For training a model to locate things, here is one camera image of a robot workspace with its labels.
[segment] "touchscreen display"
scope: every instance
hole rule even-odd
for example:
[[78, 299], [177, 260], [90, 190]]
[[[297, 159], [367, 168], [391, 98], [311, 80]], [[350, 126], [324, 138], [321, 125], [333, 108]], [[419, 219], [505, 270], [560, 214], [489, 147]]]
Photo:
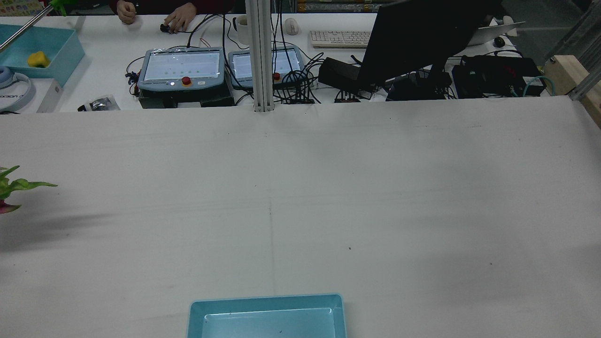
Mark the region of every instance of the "touchscreen display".
[[144, 80], [217, 78], [219, 52], [174, 52], [151, 54]]
[[[296, 55], [294, 49], [287, 49], [290, 63], [286, 57], [286, 52], [277, 51], [272, 54], [272, 66], [274, 73], [286, 74], [290, 72], [290, 64], [292, 64], [292, 70], [301, 70], [301, 64]], [[232, 57], [232, 63], [234, 64], [234, 73], [237, 79], [244, 79], [252, 77], [251, 67], [251, 55], [237, 54]]]

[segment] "laptop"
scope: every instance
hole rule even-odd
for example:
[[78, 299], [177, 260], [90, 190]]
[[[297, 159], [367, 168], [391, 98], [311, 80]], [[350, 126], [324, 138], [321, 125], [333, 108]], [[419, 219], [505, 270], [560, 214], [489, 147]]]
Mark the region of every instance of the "laptop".
[[483, 43], [487, 43], [499, 35], [503, 35], [514, 28], [520, 27], [524, 23], [525, 21], [520, 21], [506, 23], [505, 25], [480, 27], [476, 30], [474, 36], [472, 36], [468, 46], [482, 45]]

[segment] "person's hand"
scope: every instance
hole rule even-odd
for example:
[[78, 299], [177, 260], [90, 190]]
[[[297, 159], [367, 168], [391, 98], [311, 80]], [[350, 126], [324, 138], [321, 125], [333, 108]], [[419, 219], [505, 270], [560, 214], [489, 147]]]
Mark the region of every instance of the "person's hand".
[[188, 25], [196, 16], [196, 6], [188, 2], [183, 6], [177, 7], [173, 13], [165, 18], [164, 25], [169, 26], [169, 33], [184, 32]]
[[117, 1], [117, 16], [121, 22], [130, 25], [136, 20], [136, 7], [131, 2], [119, 0]]

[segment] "white mouse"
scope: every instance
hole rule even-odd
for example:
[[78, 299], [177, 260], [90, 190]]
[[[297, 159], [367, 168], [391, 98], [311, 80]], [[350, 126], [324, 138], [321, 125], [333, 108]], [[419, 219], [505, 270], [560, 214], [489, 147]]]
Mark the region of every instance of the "white mouse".
[[288, 35], [296, 35], [301, 32], [301, 27], [296, 20], [289, 17], [284, 21], [284, 32]]

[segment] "red emergency stop button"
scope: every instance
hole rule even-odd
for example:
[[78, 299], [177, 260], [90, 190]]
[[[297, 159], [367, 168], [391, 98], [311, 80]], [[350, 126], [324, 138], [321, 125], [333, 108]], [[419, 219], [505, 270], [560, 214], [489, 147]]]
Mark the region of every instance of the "red emergency stop button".
[[187, 76], [184, 76], [182, 78], [182, 86], [189, 87], [191, 85], [192, 85], [192, 80], [190, 78], [188, 78]]

